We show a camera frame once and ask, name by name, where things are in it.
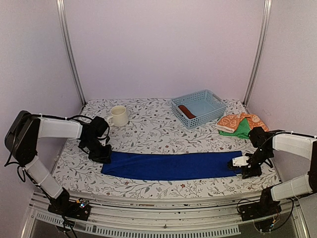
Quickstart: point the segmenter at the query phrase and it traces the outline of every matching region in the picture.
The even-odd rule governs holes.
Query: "vent grille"
[[[38,220],[62,226],[63,219],[54,215],[38,211],[36,218]],[[239,235],[237,225],[218,229],[200,230],[200,231],[179,231],[179,232],[149,232],[149,231],[129,231],[122,229],[112,229],[102,226],[86,224],[86,229],[82,232],[107,236],[109,238],[220,238]]]

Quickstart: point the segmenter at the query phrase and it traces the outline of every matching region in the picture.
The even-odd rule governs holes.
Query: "floral tablecloth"
[[[240,101],[225,100],[225,114],[246,112]],[[167,99],[90,100],[82,114],[106,118],[117,105],[128,108],[130,122],[110,129],[114,151],[154,154],[224,152],[241,150],[254,152],[249,140],[219,135],[216,121],[186,129],[173,114]],[[189,198],[224,196],[262,190],[279,183],[276,172],[262,165],[260,177],[240,176],[186,181],[145,181],[101,174],[101,164],[87,158],[78,147],[79,141],[68,140],[57,162],[53,176],[66,189],[122,197]]]

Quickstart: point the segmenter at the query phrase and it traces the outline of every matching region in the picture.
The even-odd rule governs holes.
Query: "orange cloth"
[[[268,131],[268,127],[257,115],[246,113],[224,116],[216,123],[216,128],[225,132],[234,133],[244,118],[247,119],[251,130],[254,127],[261,126],[264,131]]]

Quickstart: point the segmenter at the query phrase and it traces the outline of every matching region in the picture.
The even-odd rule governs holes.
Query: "cream mug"
[[[111,116],[106,121],[109,126],[124,126],[129,122],[128,111],[124,106],[115,106],[110,110]]]

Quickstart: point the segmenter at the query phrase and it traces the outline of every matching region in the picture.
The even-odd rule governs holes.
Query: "folded blue fabric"
[[[156,155],[113,152],[101,173],[139,180],[190,180],[236,176],[227,168],[241,151]]]

